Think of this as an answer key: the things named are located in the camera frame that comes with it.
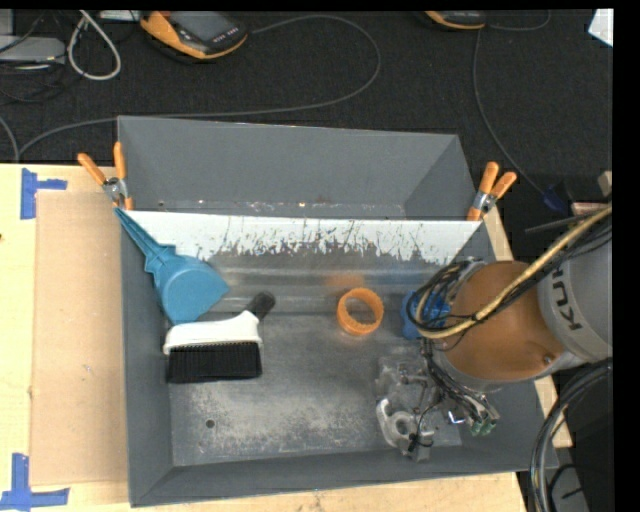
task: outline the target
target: orange tape roll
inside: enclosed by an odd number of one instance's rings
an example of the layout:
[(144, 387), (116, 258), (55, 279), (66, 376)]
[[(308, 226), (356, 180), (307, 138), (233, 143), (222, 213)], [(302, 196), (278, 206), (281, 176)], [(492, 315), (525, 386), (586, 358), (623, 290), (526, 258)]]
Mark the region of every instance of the orange tape roll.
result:
[[(347, 301), (349, 299), (357, 299), (371, 308), (375, 315), (375, 321), (372, 323), (363, 324), (353, 318), (347, 310)], [(338, 323), (349, 334), (361, 336), (363, 334), (369, 334), (375, 331), (382, 323), (382, 317), (384, 315), (384, 305), (378, 295), (368, 288), (354, 288), (353, 290), (345, 293), (338, 301), (338, 309), (336, 316), (338, 317)]]

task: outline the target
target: black bristles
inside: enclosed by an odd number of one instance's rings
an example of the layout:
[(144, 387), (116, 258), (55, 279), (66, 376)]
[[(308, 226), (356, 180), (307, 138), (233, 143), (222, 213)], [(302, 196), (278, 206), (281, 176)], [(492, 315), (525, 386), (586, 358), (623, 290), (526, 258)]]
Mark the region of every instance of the black bristles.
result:
[(167, 379), (173, 383), (249, 379), (262, 373), (256, 342), (176, 347), (169, 355)]

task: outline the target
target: gray bin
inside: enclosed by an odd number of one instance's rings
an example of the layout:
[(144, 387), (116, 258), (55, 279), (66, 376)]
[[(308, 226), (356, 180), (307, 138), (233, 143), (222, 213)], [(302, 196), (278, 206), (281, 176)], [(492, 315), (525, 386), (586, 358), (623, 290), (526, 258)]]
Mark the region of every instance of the gray bin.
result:
[[(124, 116), (118, 139), (136, 210), (453, 226), (475, 195), (455, 135)], [(228, 318), (254, 292), (275, 290), (277, 306), (261, 324), (264, 373), (169, 385), (161, 352), (168, 324), (152, 277), (124, 231), (121, 251), (133, 506), (528, 468), (543, 420), (530, 382), (492, 397), (502, 419), (490, 436), (461, 428), (461, 443), (435, 446), (424, 464), (402, 457), (379, 431), (378, 360), (409, 343), (401, 336), (403, 294), (441, 261), (398, 263), (375, 251), (219, 254), (212, 264), (231, 290), (206, 319)], [(483, 224), (462, 255), (495, 259)], [(350, 279), (374, 288), (386, 309), (382, 326), (353, 343), (335, 322)]]

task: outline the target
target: white brush handle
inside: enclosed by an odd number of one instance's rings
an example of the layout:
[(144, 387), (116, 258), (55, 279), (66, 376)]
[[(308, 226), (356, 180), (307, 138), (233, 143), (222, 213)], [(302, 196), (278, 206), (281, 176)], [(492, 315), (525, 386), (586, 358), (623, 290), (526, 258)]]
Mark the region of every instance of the white brush handle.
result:
[(245, 310), (228, 320), (174, 325), (167, 333), (162, 351), (168, 356), (171, 349), (185, 345), (237, 341), (255, 341), (262, 345), (262, 338), (258, 334), (259, 323), (260, 320), (253, 313)]

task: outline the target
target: blue funnel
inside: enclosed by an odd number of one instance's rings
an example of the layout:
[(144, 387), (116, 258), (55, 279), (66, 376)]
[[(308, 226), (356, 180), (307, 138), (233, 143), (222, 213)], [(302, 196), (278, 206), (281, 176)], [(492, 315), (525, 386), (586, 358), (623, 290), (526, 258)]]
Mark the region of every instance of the blue funnel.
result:
[(159, 244), (122, 209), (113, 210), (145, 255), (144, 270), (153, 274), (158, 298), (172, 324), (195, 322), (229, 291), (207, 263), (176, 254), (175, 246)]

